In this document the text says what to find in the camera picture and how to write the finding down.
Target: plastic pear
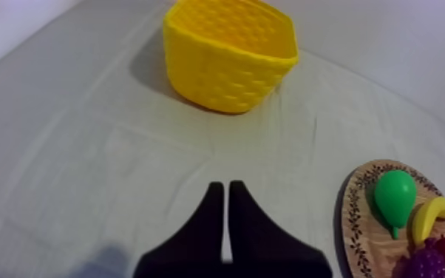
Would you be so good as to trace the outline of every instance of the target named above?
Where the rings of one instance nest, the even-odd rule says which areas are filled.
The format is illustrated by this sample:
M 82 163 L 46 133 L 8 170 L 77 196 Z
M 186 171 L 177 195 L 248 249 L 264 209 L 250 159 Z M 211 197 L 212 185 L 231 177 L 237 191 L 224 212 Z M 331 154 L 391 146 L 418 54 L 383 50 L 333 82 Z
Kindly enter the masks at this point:
M 415 204 L 417 189 L 414 179 L 404 171 L 386 172 L 376 184 L 374 199 L 384 219 L 392 226 L 392 236 L 407 224 Z

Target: plastic basket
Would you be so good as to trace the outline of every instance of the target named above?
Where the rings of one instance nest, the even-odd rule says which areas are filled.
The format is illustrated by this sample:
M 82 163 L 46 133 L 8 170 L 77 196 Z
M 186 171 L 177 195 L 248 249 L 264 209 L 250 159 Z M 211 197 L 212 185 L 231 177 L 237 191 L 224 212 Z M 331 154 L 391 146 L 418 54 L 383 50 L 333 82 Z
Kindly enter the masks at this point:
M 163 33 L 172 86 L 221 112 L 247 112 L 298 61 L 292 21 L 256 0 L 179 0 Z

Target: pear stem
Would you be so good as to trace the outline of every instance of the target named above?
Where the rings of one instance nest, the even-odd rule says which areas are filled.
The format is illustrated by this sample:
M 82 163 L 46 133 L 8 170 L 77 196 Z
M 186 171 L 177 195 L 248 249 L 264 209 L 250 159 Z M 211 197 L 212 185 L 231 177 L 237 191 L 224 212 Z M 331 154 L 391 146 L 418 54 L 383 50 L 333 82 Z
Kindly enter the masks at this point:
M 397 227 L 393 227 L 392 235 L 393 235 L 393 239 L 398 240 L 398 228 Z

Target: decorative plate border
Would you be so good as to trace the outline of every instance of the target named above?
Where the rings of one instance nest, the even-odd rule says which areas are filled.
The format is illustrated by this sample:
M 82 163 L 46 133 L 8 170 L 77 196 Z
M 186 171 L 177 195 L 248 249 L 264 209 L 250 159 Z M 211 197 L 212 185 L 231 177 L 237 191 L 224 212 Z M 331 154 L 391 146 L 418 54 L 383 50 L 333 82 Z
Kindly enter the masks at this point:
M 358 221 L 361 219 L 360 215 L 360 209 L 358 205 L 359 201 L 359 191 L 366 189 L 366 186 L 371 186 L 378 180 L 378 176 L 380 174 L 383 174 L 388 171 L 392 170 L 402 170 L 407 172 L 414 178 L 415 181 L 422 184 L 425 189 L 432 192 L 433 194 L 437 196 L 443 196 L 442 193 L 436 188 L 436 186 L 430 182 L 425 176 L 423 176 L 421 173 L 417 172 L 414 169 L 411 169 L 408 166 L 402 166 L 402 163 L 399 163 L 397 161 L 389 162 L 390 160 L 383 160 L 385 162 L 378 165 L 373 164 L 371 166 L 371 169 L 367 170 L 361 177 L 350 177 L 350 179 L 357 179 L 355 186 L 348 187 L 348 184 L 346 187 L 348 188 L 348 192 L 345 192 L 348 199 L 348 222 L 350 225 L 350 230 L 353 233 L 353 236 L 350 238 L 352 243 L 347 244 L 344 242 L 345 248 L 348 246 L 348 248 L 351 248 L 354 250 L 354 254 L 357 257 L 357 266 L 359 267 L 360 271 L 364 275 L 365 278 L 374 278 L 372 267 L 370 266 L 370 261 L 366 257 L 366 251 L 364 250 L 364 246 L 359 242 L 359 238 L 362 235 L 362 230 L 360 229 L 360 225 Z

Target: basket rim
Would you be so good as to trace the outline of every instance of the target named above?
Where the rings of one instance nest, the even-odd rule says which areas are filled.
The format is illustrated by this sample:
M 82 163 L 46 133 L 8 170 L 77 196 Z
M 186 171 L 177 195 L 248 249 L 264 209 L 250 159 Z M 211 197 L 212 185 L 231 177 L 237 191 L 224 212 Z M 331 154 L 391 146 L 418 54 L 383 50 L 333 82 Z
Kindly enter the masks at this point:
M 293 33 L 293 45 L 294 45 L 294 55 L 291 56 L 290 58 L 282 58 L 282 57 L 276 57 L 273 55 L 265 55 L 265 54 L 259 54 L 259 53 L 255 53 L 255 52 L 251 52 L 249 50 L 243 50 L 239 47 L 235 47 L 231 44 L 225 44 L 222 43 L 218 40 L 212 39 L 212 38 L 206 38 L 202 35 L 198 35 L 195 33 L 192 33 L 188 30 L 185 30 L 183 28 L 179 28 L 172 20 L 172 16 L 180 9 L 181 4 L 183 4 L 184 2 L 189 1 L 189 0 L 178 0 L 176 4 L 174 4 L 174 6 L 171 7 L 171 9 L 169 9 L 169 11 L 167 12 L 166 16 L 164 17 L 164 26 L 165 27 L 169 27 L 172 28 L 173 30 L 176 30 L 177 32 L 190 37 L 191 39 L 198 41 L 200 43 L 203 44 L 210 44 L 213 47 L 216 47 L 220 50 L 227 50 L 229 52 L 232 53 L 236 53 L 238 55 L 241 56 L 247 56 L 247 57 L 252 57 L 253 59 L 257 59 L 260 61 L 268 61 L 268 62 L 272 62 L 272 63 L 279 63 L 282 64 L 283 66 L 287 66 L 290 64 L 296 64 L 299 60 L 299 49 L 298 49 L 298 45 L 296 43 L 296 34 L 295 34 L 295 29 L 293 26 L 293 22 L 290 19 L 290 17 L 288 17 L 287 15 L 285 15 L 284 13 L 282 13 L 281 11 L 277 10 L 275 7 L 270 6 L 269 4 L 266 4 L 264 2 L 258 1 L 258 0 L 240 0 L 240 1 L 244 1 L 247 4 L 251 4 L 259 9 L 263 9 L 266 10 L 267 12 L 269 12 L 270 14 L 272 14 L 273 16 L 276 16 L 277 18 L 286 21 L 286 23 L 290 26 L 290 28 L 292 29 L 292 33 Z

